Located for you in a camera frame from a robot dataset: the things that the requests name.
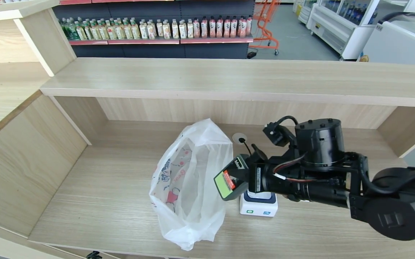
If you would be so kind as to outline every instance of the plastic bag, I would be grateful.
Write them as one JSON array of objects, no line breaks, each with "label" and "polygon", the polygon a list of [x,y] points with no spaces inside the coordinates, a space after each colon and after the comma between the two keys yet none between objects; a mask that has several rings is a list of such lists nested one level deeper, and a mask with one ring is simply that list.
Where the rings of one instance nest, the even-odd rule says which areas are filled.
[{"label": "plastic bag", "polygon": [[149,195],[164,238],[186,251],[196,241],[214,241],[225,218],[225,202],[213,178],[232,156],[230,139],[211,119],[184,128],[151,181]]}]

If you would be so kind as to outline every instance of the wooden surface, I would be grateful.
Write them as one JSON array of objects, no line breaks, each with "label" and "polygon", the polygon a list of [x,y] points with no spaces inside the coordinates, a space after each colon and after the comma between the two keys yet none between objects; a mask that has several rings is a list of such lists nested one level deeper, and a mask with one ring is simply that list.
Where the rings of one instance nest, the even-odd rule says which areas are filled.
[{"label": "wooden surface", "polygon": [[0,64],[0,121],[48,80],[39,62]]},{"label": "wooden surface", "polygon": [[30,0],[0,5],[0,20],[18,19],[59,5],[59,0]]},{"label": "wooden surface", "polygon": [[14,22],[50,77],[76,59],[52,10],[42,10]]},{"label": "wooden surface", "polygon": [[42,91],[55,96],[415,106],[415,65],[78,58],[46,82]]},{"label": "wooden surface", "polygon": [[415,107],[398,107],[378,128],[399,157],[415,148]]},{"label": "wooden surface", "polygon": [[86,142],[92,145],[91,140],[97,139],[99,131],[108,121],[97,99],[67,96],[57,96],[55,99],[87,139]]},{"label": "wooden surface", "polygon": [[7,62],[38,62],[12,20],[0,21],[0,63]]},{"label": "wooden surface", "polygon": [[[395,106],[264,101],[219,101],[137,98],[97,98],[110,120],[194,123],[212,118],[217,123],[265,125],[292,114],[304,122],[337,118],[345,128],[378,128]],[[283,125],[293,125],[285,121]]]},{"label": "wooden surface", "polygon": [[58,249],[33,243],[26,237],[19,236],[0,228],[0,256],[10,259],[78,259],[84,258],[74,256]]},{"label": "wooden surface", "polygon": [[[411,258],[415,241],[389,240],[346,209],[295,203],[278,197],[275,218],[240,215],[238,201],[215,241],[190,252],[163,239],[148,190],[153,170],[186,123],[109,121],[97,143],[88,146],[49,203],[29,239],[120,254],[190,258]],[[220,125],[231,136],[247,134],[269,156],[272,146],[261,126]],[[405,166],[375,130],[344,129],[345,147],[369,157],[371,176]],[[235,153],[245,153],[235,145]]]},{"label": "wooden surface", "polygon": [[28,236],[86,143],[41,95],[0,131],[0,226]]}]

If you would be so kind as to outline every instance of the gray floor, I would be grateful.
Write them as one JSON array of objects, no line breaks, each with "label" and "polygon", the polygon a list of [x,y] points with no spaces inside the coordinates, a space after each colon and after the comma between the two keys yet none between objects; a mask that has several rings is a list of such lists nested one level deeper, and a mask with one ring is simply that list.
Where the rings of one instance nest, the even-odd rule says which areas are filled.
[{"label": "gray floor", "polygon": [[274,49],[258,49],[257,56],[253,59],[339,60],[336,51],[318,36],[309,34],[311,31],[297,19],[292,5],[279,5],[267,29],[279,40],[279,55],[275,56]]}]

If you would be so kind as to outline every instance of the black robotic arm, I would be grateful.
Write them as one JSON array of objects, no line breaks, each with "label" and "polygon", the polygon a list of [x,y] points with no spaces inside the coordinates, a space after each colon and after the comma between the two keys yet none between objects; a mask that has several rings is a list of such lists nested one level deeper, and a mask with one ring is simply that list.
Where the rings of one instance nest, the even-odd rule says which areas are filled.
[{"label": "black robotic arm", "polygon": [[[280,125],[286,119],[296,124],[295,135]],[[252,144],[252,154],[240,154],[219,173],[230,182],[224,200],[246,190],[273,192],[293,201],[348,208],[353,219],[384,236],[415,239],[415,167],[383,169],[370,181],[367,157],[344,150],[337,119],[298,123],[286,116],[265,125],[263,132],[274,145],[289,149],[268,158]]]}]

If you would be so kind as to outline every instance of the bottled drink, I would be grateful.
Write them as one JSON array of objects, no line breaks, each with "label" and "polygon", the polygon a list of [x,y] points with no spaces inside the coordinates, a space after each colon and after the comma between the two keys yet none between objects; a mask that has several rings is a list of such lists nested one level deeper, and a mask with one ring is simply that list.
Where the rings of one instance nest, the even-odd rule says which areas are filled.
[{"label": "bottled drink", "polygon": [[367,10],[367,4],[365,4],[361,8],[360,12],[357,14],[357,16],[356,16],[356,22],[357,22],[357,24],[360,24],[360,22],[362,21],[362,18],[364,17],[366,10]]},{"label": "bottled drink", "polygon": [[347,8],[347,11],[346,11],[345,18],[346,18],[347,20],[350,20],[350,19],[351,19],[352,12],[354,11],[354,8],[355,8],[355,7],[356,7],[356,1],[353,1],[353,2],[351,3],[351,5]]},{"label": "bottled drink", "polygon": [[360,7],[360,4],[358,4],[357,7],[354,8],[354,10],[352,11],[350,21],[352,21],[353,23],[356,23],[356,17],[360,13],[360,10],[361,10],[361,7]]},{"label": "bottled drink", "polygon": [[378,15],[377,10],[378,10],[378,8],[377,8],[377,9],[375,9],[375,12],[373,12],[373,15],[372,15],[372,17],[370,18],[369,24],[373,24],[373,20],[375,20],[375,18],[376,18],[376,17],[377,17],[377,15]]},{"label": "bottled drink", "polygon": [[350,4],[348,3],[348,1],[345,1],[342,5],[342,8],[340,9],[340,16],[345,16],[347,9],[349,8]]}]

